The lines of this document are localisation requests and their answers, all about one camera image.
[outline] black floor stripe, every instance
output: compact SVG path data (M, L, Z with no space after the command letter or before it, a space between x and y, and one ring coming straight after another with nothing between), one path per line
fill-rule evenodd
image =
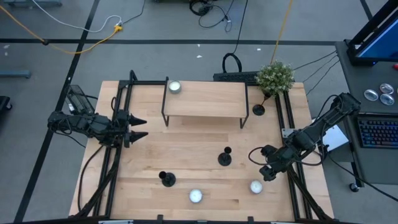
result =
M366 0L360 0L360 1L363 9L365 10L366 16L368 17L369 20L371 20L373 18L373 15L368 4L366 3Z
M52 44L79 44L78 39L49 39ZM95 44L99 39L84 40L84 44ZM334 46L332 40L281 40L279 45ZM0 39L0 43L41 44L37 39ZM236 44L236 40L118 40L111 39L104 44ZM276 40L240 40L239 45L275 45Z
M86 29L89 29L91 27L91 23L93 22L93 18L94 18L94 15L97 10L99 2L100 2L100 0L95 0L93 3L93 6L91 7L90 15L88 16L88 19L87 19L87 22L85 25ZM87 35L88 35L87 31L84 31L82 33L80 43L78 44L76 51L81 51L83 49L84 41L87 38ZM70 65L70 68L69 68L68 75L65 79L63 89L66 86L68 86L69 83L71 82L73 74L75 73L77 64L79 62L79 58L80 58L80 55L74 56L74 58L72 60L72 64ZM55 110L62 109L62 105L63 105L63 102L65 101L65 97L66 97L63 89L61 90L60 98L58 99L58 103L55 107ZM17 214L15 216L14 223L15 222L19 223L24 220L24 216L25 216L27 207L29 206L30 199L32 198L32 194L33 194L33 191L34 191L36 183L37 183L37 179L39 178L39 174L42 169L45 157L47 155L47 151L49 150L52 136L53 136L53 133L50 131L47 131L47 134L44 137L42 147L40 148L40 152L37 157L35 166L33 168L32 174L30 175L27 187L25 189L24 196L22 197L21 203L19 204L19 208L18 208Z

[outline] potted plant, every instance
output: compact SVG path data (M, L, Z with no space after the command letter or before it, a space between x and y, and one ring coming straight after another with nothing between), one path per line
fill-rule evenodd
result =
M263 66L256 77L256 82L264 94L264 101L262 103L272 96L291 89L294 82L293 74L292 67L282 62L275 61L270 65ZM264 114L265 109L262 104L255 105L253 112L260 116Z

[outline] blue monitor screen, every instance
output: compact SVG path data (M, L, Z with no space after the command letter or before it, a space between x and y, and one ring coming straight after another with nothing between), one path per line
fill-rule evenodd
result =
M381 32L379 37L365 47L358 56L398 59L398 19Z

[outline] yellow cable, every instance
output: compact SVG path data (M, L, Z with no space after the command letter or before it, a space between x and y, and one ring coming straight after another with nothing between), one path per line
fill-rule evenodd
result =
M290 9L292 8L292 4L293 4L293 0L290 0L289 7L287 8L286 15L285 15L285 18L284 18L284 22L282 23L282 27L280 28L280 31L279 31L278 40L276 41L276 44L275 44L274 53L272 54L271 64L274 62L274 57L275 57L276 50L278 49L279 40L282 37L282 33L283 33L284 29L285 29L287 16L289 15Z
M24 28L24 29L25 29L28 33L30 33L32 36L36 37L36 38L39 39L41 42L45 42L45 40L44 40L43 38L41 38L41 37L39 37L38 35L36 35L35 33L33 33L30 29L28 29L28 28L27 28L26 26L24 26L21 22L19 22L14 16L12 16L12 14L11 14L10 12L7 11L7 9L5 9L4 7L2 7L1 5L0 5L0 9L3 10L14 22L16 22L16 23L17 23L18 25L20 25L22 28ZM56 45L53 45L53 44L50 44L50 46L51 46L52 48L56 49L56 50L59 50L59 51L61 51L61 52L63 52L63 53L66 53L66 54L73 54L73 55L75 55L75 54L82 54L82 53L85 53L85 52L87 52L87 51L92 50L92 49L95 48L98 44L103 43L103 42L109 40L109 39L112 38L117 32L119 32L119 31L121 31L121 30L123 30L123 28L122 28L121 26L115 26L115 27L114 27L114 30L113 30L113 33L112 33L109 37L107 37L107 38L105 38L105 39L103 39L103 40L97 42L96 44L92 45L90 48L88 48L88 49L86 49L86 50L82 50L81 52L69 52L69 51L64 50L64 49L62 49L62 48L60 48L60 47L57 47Z

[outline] computer monitor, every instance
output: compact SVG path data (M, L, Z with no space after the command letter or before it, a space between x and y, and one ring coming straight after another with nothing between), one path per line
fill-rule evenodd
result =
M398 62L398 1L388 1L348 44L353 65Z

